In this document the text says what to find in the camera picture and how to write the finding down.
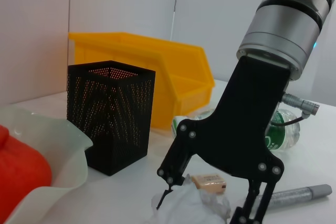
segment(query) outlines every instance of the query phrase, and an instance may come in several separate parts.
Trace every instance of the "yellow plastic bin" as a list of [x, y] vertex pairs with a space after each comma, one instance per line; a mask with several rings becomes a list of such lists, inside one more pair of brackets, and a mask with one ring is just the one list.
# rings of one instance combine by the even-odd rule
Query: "yellow plastic bin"
[[215, 85], [201, 47], [127, 33], [70, 33], [75, 64], [114, 60], [156, 71], [151, 126], [207, 105]]

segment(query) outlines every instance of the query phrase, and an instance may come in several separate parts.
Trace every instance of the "translucent white dish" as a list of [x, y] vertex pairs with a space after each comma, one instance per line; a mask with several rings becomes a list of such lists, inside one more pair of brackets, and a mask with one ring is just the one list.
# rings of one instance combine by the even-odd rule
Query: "translucent white dish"
[[33, 224], [66, 193], [84, 184], [88, 166], [84, 151], [92, 141], [65, 119], [52, 119], [8, 106], [0, 108], [0, 124], [11, 136], [39, 151], [53, 172], [51, 187], [30, 192], [5, 224]]

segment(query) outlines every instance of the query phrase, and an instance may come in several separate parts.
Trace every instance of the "red object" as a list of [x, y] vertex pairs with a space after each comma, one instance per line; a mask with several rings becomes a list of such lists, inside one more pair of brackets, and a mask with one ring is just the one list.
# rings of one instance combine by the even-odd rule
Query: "red object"
[[0, 125], [0, 223], [20, 201], [40, 186], [50, 186], [52, 173], [46, 159], [35, 149], [11, 137]]

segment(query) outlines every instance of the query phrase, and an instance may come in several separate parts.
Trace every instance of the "white wall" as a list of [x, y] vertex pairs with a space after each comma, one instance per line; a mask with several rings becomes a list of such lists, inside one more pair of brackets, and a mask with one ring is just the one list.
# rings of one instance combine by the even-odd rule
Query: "white wall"
[[[215, 78], [227, 81], [237, 63], [236, 51], [260, 2], [261, 0], [177, 0], [173, 40], [204, 47]], [[336, 22], [332, 19], [330, 26]], [[322, 31], [302, 77], [290, 84], [289, 92], [336, 105], [336, 89], [330, 89], [336, 81], [336, 73], [332, 71], [336, 68], [336, 60], [331, 59], [335, 37], [334, 29]], [[326, 80], [329, 86], [322, 87]]]
[[70, 31], [127, 31], [169, 39], [175, 0], [71, 0]]
[[69, 0], [0, 0], [0, 104], [66, 90]]

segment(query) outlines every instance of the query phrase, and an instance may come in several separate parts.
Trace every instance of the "white table surface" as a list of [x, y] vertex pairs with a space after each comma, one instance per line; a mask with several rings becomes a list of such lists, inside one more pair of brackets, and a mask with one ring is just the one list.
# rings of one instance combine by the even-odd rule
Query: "white table surface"
[[[211, 104], [218, 102], [225, 87], [226, 82], [216, 82]], [[18, 105], [43, 115], [65, 118], [66, 103], [67, 94], [61, 93]], [[301, 123], [297, 145], [278, 154], [285, 172], [276, 191], [319, 184], [329, 184], [336, 190], [335, 132], [336, 107], [321, 105], [317, 116]], [[156, 170], [172, 141], [169, 134], [151, 132], [147, 157], [111, 177], [89, 168], [86, 184], [58, 201], [41, 224], [131, 224], [148, 220], [152, 216], [151, 198], [167, 189]], [[233, 206], [247, 195], [246, 180], [224, 174], [198, 156], [191, 159], [185, 172], [221, 174], [227, 181], [226, 196]], [[325, 199], [269, 211], [263, 223], [336, 223], [336, 192]]]

